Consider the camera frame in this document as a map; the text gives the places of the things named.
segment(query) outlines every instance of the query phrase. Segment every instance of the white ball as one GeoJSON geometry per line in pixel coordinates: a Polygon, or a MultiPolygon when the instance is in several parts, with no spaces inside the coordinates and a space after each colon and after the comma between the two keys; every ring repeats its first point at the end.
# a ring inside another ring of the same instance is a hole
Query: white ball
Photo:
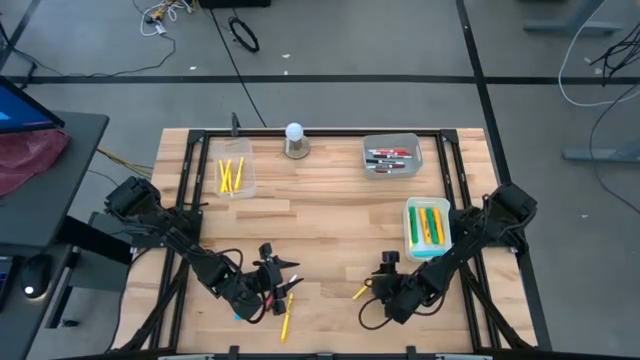
{"type": "Polygon", "coordinates": [[[284,131],[287,139],[291,141],[299,141],[304,136],[304,130],[302,129],[302,125],[298,123],[291,123],[287,125],[287,128],[284,131]]]}

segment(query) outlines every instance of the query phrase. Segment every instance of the red cloth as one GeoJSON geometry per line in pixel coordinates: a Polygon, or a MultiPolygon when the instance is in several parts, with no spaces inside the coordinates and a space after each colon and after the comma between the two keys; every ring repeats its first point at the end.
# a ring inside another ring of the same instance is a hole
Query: red cloth
{"type": "Polygon", "coordinates": [[[0,135],[0,196],[49,169],[68,143],[59,130],[0,135]]]}

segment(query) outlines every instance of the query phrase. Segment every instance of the computer mouse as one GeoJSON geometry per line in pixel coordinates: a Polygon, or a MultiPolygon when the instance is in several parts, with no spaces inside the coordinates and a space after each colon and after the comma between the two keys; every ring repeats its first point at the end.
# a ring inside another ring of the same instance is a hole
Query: computer mouse
{"type": "Polygon", "coordinates": [[[20,274],[24,295],[30,299],[44,294],[51,280],[51,257],[38,254],[27,259],[20,274]]]}

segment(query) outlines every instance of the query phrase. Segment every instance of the wire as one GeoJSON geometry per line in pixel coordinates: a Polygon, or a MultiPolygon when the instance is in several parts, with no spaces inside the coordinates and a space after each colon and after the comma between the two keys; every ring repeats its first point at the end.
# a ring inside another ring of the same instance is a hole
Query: wire
{"type": "Polygon", "coordinates": [[[369,300],[367,300],[362,307],[360,308],[360,311],[358,312],[358,322],[360,323],[360,326],[362,326],[363,328],[367,329],[367,330],[378,330],[381,329],[383,326],[387,325],[389,323],[389,321],[391,321],[391,318],[387,318],[387,320],[383,321],[381,324],[376,325],[376,326],[367,326],[364,324],[364,322],[362,321],[362,313],[364,312],[364,309],[369,306],[369,304],[371,304],[372,302],[376,301],[376,300],[380,300],[377,297],[371,298],[369,300]]]}
{"type": "Polygon", "coordinates": [[[105,178],[105,179],[107,179],[107,180],[111,181],[111,182],[113,183],[113,185],[115,185],[116,187],[120,186],[120,185],[118,185],[118,183],[117,183],[115,180],[113,180],[111,177],[109,177],[109,176],[107,176],[107,175],[105,175],[105,174],[103,174],[103,173],[101,173],[101,172],[98,172],[98,171],[95,171],[95,170],[91,170],[91,169],[87,170],[87,172],[90,172],[90,173],[92,173],[92,174],[96,174],[96,175],[98,175],[98,176],[102,176],[103,178],[105,178]]]}
{"type": "MultiPolygon", "coordinates": [[[[5,39],[8,39],[8,37],[6,36],[6,31],[4,29],[4,27],[2,26],[2,23],[0,22],[0,32],[2,33],[2,37],[5,39]]],[[[132,74],[132,73],[137,73],[140,71],[145,71],[145,70],[151,70],[151,69],[157,69],[159,67],[161,67],[162,65],[164,65],[164,63],[167,61],[167,59],[169,57],[171,57],[173,54],[175,54],[176,52],[176,41],[168,36],[166,36],[165,34],[160,35],[160,37],[170,40],[172,42],[172,50],[171,52],[169,52],[157,65],[152,65],[152,66],[145,66],[139,69],[134,69],[134,70],[124,70],[124,71],[118,71],[115,72],[113,74],[105,74],[105,73],[93,73],[90,75],[85,75],[85,74],[78,74],[78,73],[72,73],[72,74],[63,74],[60,71],[53,69],[49,66],[44,65],[40,60],[36,59],[35,57],[18,50],[13,44],[11,44],[10,42],[7,43],[7,45],[9,46],[9,48],[14,51],[15,53],[17,53],[18,55],[29,59],[30,61],[36,63],[39,67],[49,70],[53,73],[55,73],[56,75],[63,77],[63,78],[70,78],[70,77],[77,77],[77,78],[93,78],[93,77],[115,77],[115,76],[119,76],[119,75],[124,75],[124,74],[132,74]]]]}
{"type": "MultiPolygon", "coordinates": [[[[591,160],[594,160],[594,155],[593,155],[593,138],[596,132],[596,128],[598,127],[598,125],[600,124],[600,122],[602,121],[602,119],[604,119],[605,115],[607,115],[607,113],[618,103],[621,102],[620,99],[622,99],[625,95],[627,95],[629,92],[631,92],[631,90],[635,89],[638,86],[638,83],[636,83],[635,85],[633,85],[632,87],[630,87],[627,91],[625,91],[624,93],[622,93],[622,95],[620,95],[618,97],[618,99],[614,100],[608,107],[607,109],[600,115],[600,117],[598,118],[598,120],[596,120],[596,122],[593,124],[593,127],[591,127],[591,134],[589,135],[589,154],[591,155],[591,160]]],[[[593,170],[595,172],[596,175],[596,179],[598,179],[598,182],[600,183],[600,186],[602,187],[602,189],[604,189],[604,191],[608,192],[611,196],[615,197],[616,199],[620,200],[622,203],[624,203],[625,205],[627,205],[629,208],[633,209],[633,211],[635,211],[637,214],[640,214],[640,209],[638,209],[637,206],[633,205],[629,200],[623,198],[622,196],[618,195],[615,191],[613,191],[611,188],[609,188],[607,186],[607,184],[605,184],[604,180],[602,179],[601,175],[600,175],[600,170],[598,168],[598,163],[594,162],[593,164],[593,170]]]]}
{"type": "Polygon", "coordinates": [[[442,297],[440,298],[440,303],[438,304],[438,306],[433,311],[426,312],[426,313],[421,313],[421,312],[418,312],[418,311],[414,311],[413,313],[415,315],[420,315],[420,316],[432,316],[432,315],[437,314],[440,311],[440,309],[442,309],[442,305],[444,305],[444,298],[446,296],[447,296],[447,292],[445,291],[444,294],[442,294],[442,297]]]}
{"type": "Polygon", "coordinates": [[[118,164],[118,165],[122,165],[124,167],[126,167],[127,169],[133,171],[134,173],[146,177],[146,178],[150,178],[152,173],[151,171],[149,171],[148,169],[153,169],[150,166],[144,166],[144,165],[139,165],[139,164],[133,164],[128,162],[127,160],[119,157],[118,155],[110,152],[109,150],[103,149],[103,148],[98,148],[97,151],[106,156],[109,160],[113,161],[114,163],[118,164]]]}
{"type": "Polygon", "coordinates": [[[260,43],[258,42],[258,38],[253,33],[253,31],[251,31],[251,28],[249,28],[249,26],[244,21],[240,20],[240,16],[238,16],[238,12],[236,11],[236,8],[231,8],[231,9],[233,10],[233,14],[235,16],[229,17],[228,22],[229,22],[230,32],[231,34],[233,34],[233,37],[235,38],[234,41],[238,42],[240,45],[242,45],[242,47],[247,49],[249,52],[257,53],[258,51],[260,51],[260,43]],[[242,36],[238,34],[238,32],[236,31],[236,28],[234,27],[234,25],[236,24],[240,25],[240,27],[247,33],[247,35],[249,35],[249,37],[251,38],[251,41],[253,41],[253,46],[250,45],[248,42],[246,42],[242,38],[242,36]]]}
{"type": "Polygon", "coordinates": [[[560,66],[560,71],[558,72],[558,86],[560,87],[560,92],[562,92],[562,96],[571,104],[575,105],[575,106],[580,106],[580,107],[595,107],[595,106],[602,106],[602,105],[609,105],[609,104],[613,104],[616,102],[625,102],[628,100],[631,100],[633,98],[635,98],[636,96],[640,95],[640,91],[634,93],[633,95],[630,95],[624,99],[619,99],[618,101],[601,101],[598,103],[593,103],[593,104],[583,104],[583,103],[579,103],[577,101],[572,100],[571,98],[569,98],[569,96],[567,96],[567,93],[564,91],[564,87],[562,86],[562,73],[564,72],[564,68],[567,65],[567,60],[569,59],[569,54],[571,54],[571,49],[573,48],[573,45],[575,44],[576,40],[578,39],[578,36],[580,36],[580,33],[582,32],[582,29],[584,29],[584,27],[587,25],[587,23],[589,21],[591,21],[591,19],[594,17],[594,15],[602,8],[602,6],[607,2],[607,0],[603,1],[602,4],[600,4],[600,6],[598,6],[597,9],[594,10],[593,14],[591,14],[591,16],[589,16],[589,18],[584,22],[584,24],[582,24],[582,26],[580,26],[580,28],[578,29],[578,31],[576,32],[576,34],[574,35],[573,39],[571,40],[571,43],[569,43],[569,48],[567,48],[567,53],[564,56],[564,60],[562,61],[562,66],[560,66]]]}
{"type": "Polygon", "coordinates": [[[610,46],[602,56],[590,63],[590,65],[594,65],[601,61],[603,62],[602,86],[606,86],[616,72],[640,60],[640,57],[638,57],[638,54],[640,54],[640,32],[638,32],[638,29],[640,29],[640,23],[636,24],[624,39],[610,46]],[[610,64],[611,57],[625,51],[627,51],[627,54],[616,65],[610,64]]]}
{"type": "Polygon", "coordinates": [[[140,34],[142,34],[142,36],[154,36],[154,35],[162,35],[163,34],[158,29],[159,26],[162,26],[162,23],[160,21],[158,21],[158,20],[153,20],[153,22],[150,24],[150,25],[154,25],[155,24],[156,31],[154,31],[152,33],[145,33],[144,32],[144,24],[146,24],[147,20],[151,18],[147,14],[153,9],[165,8],[164,11],[167,13],[167,15],[169,15],[169,19],[171,21],[173,21],[173,22],[176,22],[178,20],[178,13],[176,12],[175,9],[185,9],[185,6],[186,6],[186,9],[187,9],[186,11],[187,12],[192,11],[191,7],[187,3],[185,3],[184,1],[183,1],[183,3],[185,4],[185,6],[182,6],[180,4],[176,4],[176,2],[177,2],[176,0],[163,0],[160,4],[154,5],[154,6],[150,7],[150,8],[147,8],[144,11],[140,10],[138,5],[135,4],[135,2],[134,2],[133,5],[136,7],[138,12],[140,12],[141,15],[142,15],[142,18],[140,19],[140,34]]]}
{"type": "Polygon", "coordinates": [[[220,25],[218,24],[218,20],[216,19],[216,15],[213,13],[213,9],[209,9],[209,13],[211,14],[211,18],[213,19],[213,22],[216,24],[216,29],[218,30],[218,34],[220,35],[220,38],[222,39],[222,44],[224,45],[224,48],[227,50],[227,54],[229,55],[229,60],[231,60],[231,64],[233,65],[233,68],[236,71],[236,75],[238,75],[238,80],[240,80],[240,84],[242,85],[242,88],[244,89],[244,92],[247,94],[247,97],[249,98],[249,101],[251,102],[251,106],[253,106],[253,110],[255,110],[256,115],[258,115],[258,118],[260,119],[260,122],[262,123],[262,126],[267,127],[267,123],[264,122],[264,119],[262,118],[262,115],[260,115],[260,111],[258,111],[258,107],[253,102],[253,98],[251,97],[251,94],[249,94],[249,90],[247,90],[247,86],[245,85],[244,80],[242,79],[242,75],[240,75],[240,70],[238,70],[238,66],[236,65],[235,60],[233,60],[233,55],[231,54],[231,50],[229,50],[229,46],[227,45],[227,41],[225,40],[224,35],[222,34],[222,30],[220,29],[220,25]]]}
{"type": "MultiPolygon", "coordinates": [[[[138,259],[140,259],[142,255],[149,252],[149,250],[151,250],[151,248],[146,248],[142,250],[138,254],[138,256],[136,256],[135,258],[133,258],[133,260],[131,260],[131,263],[129,264],[129,268],[127,269],[126,279],[129,278],[129,272],[131,271],[131,267],[133,266],[133,264],[135,264],[135,262],[138,261],[138,259]]],[[[122,300],[124,299],[124,293],[126,290],[127,290],[127,281],[125,280],[124,288],[122,289],[122,292],[120,293],[120,298],[118,300],[118,320],[116,320],[116,328],[113,330],[113,337],[111,338],[111,342],[109,343],[109,346],[104,351],[105,354],[109,352],[109,350],[111,350],[111,348],[113,347],[113,343],[116,341],[116,333],[118,332],[118,328],[120,327],[120,316],[122,314],[122,300]]]]}

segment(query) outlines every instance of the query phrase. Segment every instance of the green marker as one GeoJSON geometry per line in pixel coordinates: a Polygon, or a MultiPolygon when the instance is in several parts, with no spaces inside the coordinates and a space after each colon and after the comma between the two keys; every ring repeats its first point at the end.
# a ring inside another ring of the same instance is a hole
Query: green marker
{"type": "Polygon", "coordinates": [[[418,242],[418,218],[416,218],[416,208],[409,208],[409,222],[411,223],[411,242],[418,242]]]}
{"type": "Polygon", "coordinates": [[[436,220],[433,218],[433,209],[427,208],[427,222],[429,223],[429,232],[431,233],[431,239],[434,244],[440,244],[438,239],[438,230],[436,228],[436,220]]]}

